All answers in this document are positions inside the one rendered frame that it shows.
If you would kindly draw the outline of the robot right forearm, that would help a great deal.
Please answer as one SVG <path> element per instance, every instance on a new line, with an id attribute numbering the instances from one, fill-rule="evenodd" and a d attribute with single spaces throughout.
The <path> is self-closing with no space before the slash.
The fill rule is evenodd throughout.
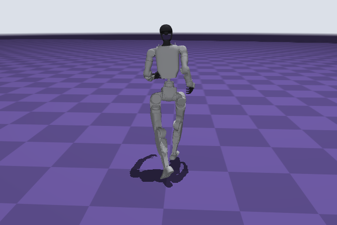
<path id="1" fill-rule="evenodd" d="M 193 83 L 193 81 L 192 81 L 191 73 L 190 73 L 189 67 L 187 67 L 187 71 L 188 71 L 188 74 L 185 74 L 185 75 L 184 75 L 184 79 L 185 79 L 185 82 L 186 82 L 186 86 L 189 87 L 189 88 L 190 88 L 190 87 L 195 88 L 195 83 Z"/>

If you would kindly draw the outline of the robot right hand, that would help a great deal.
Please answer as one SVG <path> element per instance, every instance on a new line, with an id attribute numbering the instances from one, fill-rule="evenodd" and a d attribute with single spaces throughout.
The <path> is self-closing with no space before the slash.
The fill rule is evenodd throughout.
<path id="1" fill-rule="evenodd" d="M 193 91 L 193 87 L 190 87 L 189 89 L 186 89 L 186 90 L 189 90 L 189 91 L 186 91 L 186 92 L 189 92 L 189 93 L 186 93 L 186 94 L 191 94 L 191 92 Z"/>

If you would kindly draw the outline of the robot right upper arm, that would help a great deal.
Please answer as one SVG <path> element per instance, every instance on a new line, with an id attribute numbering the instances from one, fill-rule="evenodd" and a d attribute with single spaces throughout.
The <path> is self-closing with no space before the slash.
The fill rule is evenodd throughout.
<path id="1" fill-rule="evenodd" d="M 180 57 L 181 57 L 181 64 L 182 67 L 180 68 L 180 71 L 182 74 L 188 74 L 187 67 L 188 67 L 188 52 L 184 45 L 178 46 Z"/>

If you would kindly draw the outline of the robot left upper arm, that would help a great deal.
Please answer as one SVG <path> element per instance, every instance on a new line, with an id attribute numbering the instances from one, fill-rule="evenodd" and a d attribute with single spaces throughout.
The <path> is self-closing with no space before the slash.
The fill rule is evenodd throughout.
<path id="1" fill-rule="evenodd" d="M 147 51 L 146 60 L 145 60 L 145 70 L 144 70 L 144 76 L 146 77 L 152 76 L 151 67 L 153 63 L 153 57 L 155 56 L 155 49 L 156 48 L 152 48 Z"/>

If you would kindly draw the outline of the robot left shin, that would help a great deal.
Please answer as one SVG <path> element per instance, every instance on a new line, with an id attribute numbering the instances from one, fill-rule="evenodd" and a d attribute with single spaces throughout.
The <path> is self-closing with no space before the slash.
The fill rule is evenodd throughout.
<path id="1" fill-rule="evenodd" d="M 161 139 L 161 134 L 159 129 L 155 130 L 155 143 L 156 143 L 156 147 L 157 147 L 157 151 L 159 153 L 159 155 L 161 156 L 161 161 L 163 164 L 163 170 L 166 169 L 166 167 L 169 166 L 169 161 L 168 161 L 168 157 L 167 157 L 167 139 Z"/>

